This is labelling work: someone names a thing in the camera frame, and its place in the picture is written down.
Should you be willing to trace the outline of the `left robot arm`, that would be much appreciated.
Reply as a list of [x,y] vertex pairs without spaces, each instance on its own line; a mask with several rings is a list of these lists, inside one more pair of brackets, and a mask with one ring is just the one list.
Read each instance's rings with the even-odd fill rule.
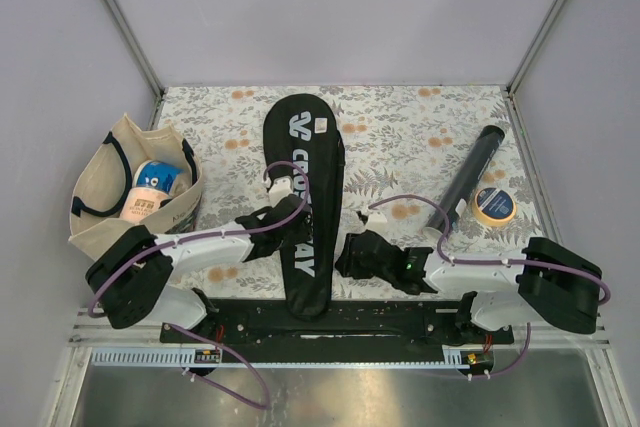
[[192,234],[155,235],[144,225],[131,227],[85,274],[94,293],[89,315],[97,318],[94,308],[100,304],[114,329],[167,320],[205,342],[216,333],[215,315],[201,295],[171,287],[170,277],[269,257],[306,242],[312,237],[311,218],[310,205],[290,194],[274,207]]

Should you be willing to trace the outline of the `floral table mat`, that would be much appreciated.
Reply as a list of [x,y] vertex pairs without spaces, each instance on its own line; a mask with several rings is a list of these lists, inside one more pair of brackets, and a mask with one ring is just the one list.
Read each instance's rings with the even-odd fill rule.
[[[149,127],[173,125],[204,171],[196,228],[225,224],[265,205],[262,126],[270,108],[295,93],[292,86],[171,87]],[[357,232],[357,212],[379,203],[385,235],[401,247],[432,246],[426,224],[480,131],[495,125],[505,138],[481,185],[508,192],[517,213],[487,227],[466,210],[445,249],[483,253],[523,248],[544,229],[520,154],[511,115],[499,87],[313,86],[310,93],[334,113],[346,151],[340,230]]]

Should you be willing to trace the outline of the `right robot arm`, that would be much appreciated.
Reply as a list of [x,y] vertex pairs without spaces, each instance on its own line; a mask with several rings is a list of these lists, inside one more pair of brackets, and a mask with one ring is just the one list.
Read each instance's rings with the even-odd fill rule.
[[433,248],[400,248],[366,230],[347,236],[335,267],[344,277],[379,278],[409,295],[459,297],[455,330],[469,343],[535,321],[590,335],[605,291],[598,266],[544,237],[519,252],[447,261]]

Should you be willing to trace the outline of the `beige canvas tote bag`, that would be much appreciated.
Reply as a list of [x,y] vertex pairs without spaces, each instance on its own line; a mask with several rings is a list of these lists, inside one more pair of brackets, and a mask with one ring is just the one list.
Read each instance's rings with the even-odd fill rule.
[[[140,220],[121,217],[127,196],[148,162],[174,166],[186,175],[186,190],[160,200],[157,211]],[[123,116],[108,132],[73,189],[69,242],[97,260],[129,228],[141,224],[153,234],[194,229],[204,187],[201,162],[186,138],[171,124],[143,131]]]

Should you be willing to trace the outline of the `left aluminium frame post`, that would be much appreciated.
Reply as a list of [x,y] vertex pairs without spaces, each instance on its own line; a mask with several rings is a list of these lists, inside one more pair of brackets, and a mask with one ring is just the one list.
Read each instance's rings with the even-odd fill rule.
[[120,2],[118,0],[102,0],[102,2],[149,89],[156,99],[161,99],[165,88],[135,35]]

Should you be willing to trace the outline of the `pink labelled jar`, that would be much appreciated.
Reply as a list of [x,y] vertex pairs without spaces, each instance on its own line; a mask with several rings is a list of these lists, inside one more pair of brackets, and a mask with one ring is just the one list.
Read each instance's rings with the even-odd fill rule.
[[133,187],[124,202],[120,212],[120,218],[138,223],[144,218],[156,212],[166,195],[157,189],[149,187]]

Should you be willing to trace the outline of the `blue white can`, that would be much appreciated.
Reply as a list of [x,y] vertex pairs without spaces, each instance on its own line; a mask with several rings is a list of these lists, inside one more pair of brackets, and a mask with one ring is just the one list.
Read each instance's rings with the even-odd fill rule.
[[140,165],[134,176],[135,187],[152,188],[171,194],[177,185],[182,170],[160,161],[146,161]]

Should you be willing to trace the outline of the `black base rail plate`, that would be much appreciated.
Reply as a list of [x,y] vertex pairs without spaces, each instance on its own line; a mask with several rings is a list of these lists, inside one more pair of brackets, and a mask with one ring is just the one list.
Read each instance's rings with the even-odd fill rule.
[[295,318],[282,300],[215,299],[196,334],[252,363],[339,364],[441,361],[446,346],[481,345],[460,301],[338,300],[315,320]]

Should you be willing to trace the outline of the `right aluminium frame post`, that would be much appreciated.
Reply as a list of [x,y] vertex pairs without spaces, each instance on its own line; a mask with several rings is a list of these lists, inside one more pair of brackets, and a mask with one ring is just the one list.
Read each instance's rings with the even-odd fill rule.
[[559,18],[567,7],[569,1],[570,0],[553,0],[551,2],[551,5],[536,30],[531,43],[518,64],[515,73],[505,85],[505,92],[510,98],[515,97],[518,88],[522,85],[528,71],[534,64],[539,52],[544,47],[547,38],[551,34],[555,24],[559,21]]

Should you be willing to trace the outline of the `aluminium frame post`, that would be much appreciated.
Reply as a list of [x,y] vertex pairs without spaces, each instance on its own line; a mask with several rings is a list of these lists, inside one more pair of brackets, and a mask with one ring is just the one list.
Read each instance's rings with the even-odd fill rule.
[[531,43],[518,64],[515,73],[505,85],[505,92],[510,98],[515,97],[518,88],[522,85],[528,71],[534,64],[539,52],[544,47],[547,38],[551,34],[555,24],[559,21],[559,18],[567,7],[569,1],[570,0],[553,0],[551,2],[551,5],[536,30]]
[[156,99],[161,99],[165,88],[135,35],[120,2],[118,0],[102,0],[102,2],[149,89]]

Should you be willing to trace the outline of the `black shuttlecock tube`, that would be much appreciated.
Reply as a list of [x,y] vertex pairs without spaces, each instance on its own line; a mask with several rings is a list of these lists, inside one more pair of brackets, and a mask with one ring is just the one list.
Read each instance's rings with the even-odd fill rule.
[[450,221],[450,227],[453,227],[464,213],[473,192],[504,138],[505,132],[495,125],[485,126],[476,138],[439,201],[439,206],[445,211]]

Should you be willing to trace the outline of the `masking tape roll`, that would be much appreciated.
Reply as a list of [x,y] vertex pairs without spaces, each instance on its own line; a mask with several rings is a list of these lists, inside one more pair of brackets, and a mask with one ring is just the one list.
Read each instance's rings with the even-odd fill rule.
[[487,187],[476,192],[472,212],[481,224],[487,227],[502,227],[513,220],[517,213],[517,205],[505,190]]

